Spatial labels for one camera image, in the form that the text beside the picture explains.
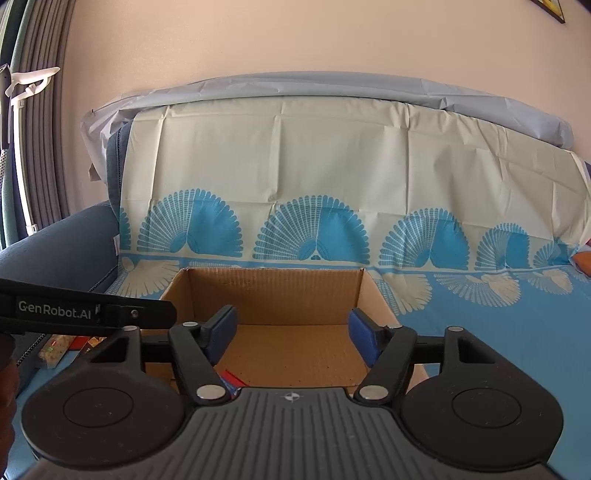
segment ribbed plastic surface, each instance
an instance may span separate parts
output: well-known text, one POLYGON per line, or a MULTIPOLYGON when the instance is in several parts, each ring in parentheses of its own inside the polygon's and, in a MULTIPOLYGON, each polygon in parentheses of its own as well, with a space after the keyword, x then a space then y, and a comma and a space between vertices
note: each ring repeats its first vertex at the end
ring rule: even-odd
POLYGON ((42 460, 24 480, 551 480, 546 467, 466 472, 416 449, 383 408, 340 388, 245 388, 198 409, 172 444, 134 465, 83 472, 42 460))

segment silver screw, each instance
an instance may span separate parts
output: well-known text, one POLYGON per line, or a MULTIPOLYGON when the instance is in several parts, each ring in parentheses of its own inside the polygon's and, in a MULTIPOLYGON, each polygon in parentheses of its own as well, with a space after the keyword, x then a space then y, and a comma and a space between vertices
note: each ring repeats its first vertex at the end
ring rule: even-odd
POLYGON ((359 390, 359 395, 365 400, 382 400, 388 396, 388 389, 381 385, 365 385, 359 390))
POLYGON ((197 389, 197 396, 204 400, 217 400, 226 394, 226 389, 219 385, 202 385, 197 389))

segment beige wall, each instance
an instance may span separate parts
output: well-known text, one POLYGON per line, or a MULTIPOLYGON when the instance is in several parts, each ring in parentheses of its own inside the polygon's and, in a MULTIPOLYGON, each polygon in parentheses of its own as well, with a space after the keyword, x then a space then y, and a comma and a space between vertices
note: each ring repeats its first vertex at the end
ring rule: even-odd
POLYGON ((591 160, 591 14, 566 25, 530 0, 77 0, 63 81, 71 210, 106 199, 88 180, 84 113, 131 90, 281 70, 423 77, 559 115, 591 160))

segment cardboard box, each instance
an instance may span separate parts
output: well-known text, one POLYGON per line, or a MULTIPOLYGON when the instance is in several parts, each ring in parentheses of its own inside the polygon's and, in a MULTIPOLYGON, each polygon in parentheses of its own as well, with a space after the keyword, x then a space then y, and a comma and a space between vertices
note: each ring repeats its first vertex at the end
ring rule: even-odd
MULTIPOLYGON (((347 320, 361 308, 379 325, 398 323, 364 270, 188 268, 162 300, 177 323, 205 322, 222 306, 238 310, 238 331, 216 366, 252 387, 346 387, 354 391, 368 369, 349 339, 347 320)), ((170 366, 147 372, 170 383, 170 366)), ((427 378, 416 367, 411 385, 427 378)))

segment framed picture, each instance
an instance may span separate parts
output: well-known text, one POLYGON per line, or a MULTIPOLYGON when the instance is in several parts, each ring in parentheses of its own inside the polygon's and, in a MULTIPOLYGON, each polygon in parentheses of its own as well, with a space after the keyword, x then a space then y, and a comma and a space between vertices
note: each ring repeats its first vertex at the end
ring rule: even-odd
POLYGON ((552 15, 560 23, 564 23, 564 14, 562 13, 562 7, 560 6, 560 0, 531 0, 533 3, 538 4, 550 15, 552 15))

